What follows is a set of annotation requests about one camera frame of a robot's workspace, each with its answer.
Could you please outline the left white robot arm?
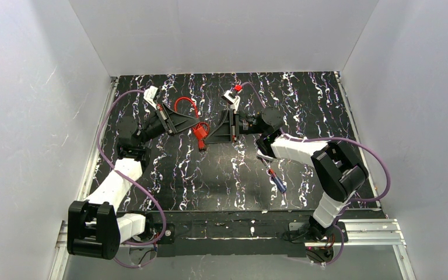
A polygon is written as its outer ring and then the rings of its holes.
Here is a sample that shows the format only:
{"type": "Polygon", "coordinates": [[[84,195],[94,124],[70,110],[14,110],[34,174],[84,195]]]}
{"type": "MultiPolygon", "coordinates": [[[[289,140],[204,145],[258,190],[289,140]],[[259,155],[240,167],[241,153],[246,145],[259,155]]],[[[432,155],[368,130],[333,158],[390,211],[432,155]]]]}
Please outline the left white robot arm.
{"type": "Polygon", "coordinates": [[[197,125],[199,120],[157,104],[139,123],[133,116],[117,124],[117,160],[104,181],[83,201],[68,208],[68,253],[76,256],[113,259],[120,244],[147,233],[146,216],[131,212],[117,214],[123,198],[150,165],[146,143],[162,134],[176,135],[197,125]]]}

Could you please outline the red cable tie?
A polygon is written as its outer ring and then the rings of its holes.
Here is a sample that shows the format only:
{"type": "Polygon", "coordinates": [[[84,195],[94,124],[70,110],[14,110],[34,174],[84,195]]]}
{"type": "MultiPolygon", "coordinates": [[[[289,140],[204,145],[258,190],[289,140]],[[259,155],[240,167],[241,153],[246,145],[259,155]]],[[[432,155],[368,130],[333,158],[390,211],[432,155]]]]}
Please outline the red cable tie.
{"type": "Polygon", "coordinates": [[[198,141],[198,150],[205,151],[207,149],[207,146],[204,142],[204,137],[202,135],[197,135],[197,141],[198,141]]]}
{"type": "Polygon", "coordinates": [[[197,120],[198,124],[192,127],[192,132],[197,140],[203,141],[209,134],[209,124],[205,121],[200,121],[200,113],[198,111],[198,107],[196,102],[189,97],[179,97],[174,102],[174,110],[179,113],[180,112],[180,103],[183,103],[183,112],[193,114],[197,120]]]}

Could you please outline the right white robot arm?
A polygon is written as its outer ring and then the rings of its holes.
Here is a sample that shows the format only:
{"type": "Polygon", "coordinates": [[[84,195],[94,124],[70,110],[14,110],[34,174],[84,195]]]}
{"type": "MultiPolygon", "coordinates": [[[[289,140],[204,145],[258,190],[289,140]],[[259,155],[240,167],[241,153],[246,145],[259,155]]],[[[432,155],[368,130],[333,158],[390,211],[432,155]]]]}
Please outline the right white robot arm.
{"type": "Polygon", "coordinates": [[[232,143],[240,135],[257,134],[255,144],[259,158],[267,162],[287,159],[311,166],[323,195],[305,230],[298,236],[320,240],[335,225],[354,193],[368,180],[369,173],[350,147],[350,139],[300,139],[283,133],[283,125],[283,115],[275,107],[265,107],[255,115],[226,109],[204,143],[232,143]]]}

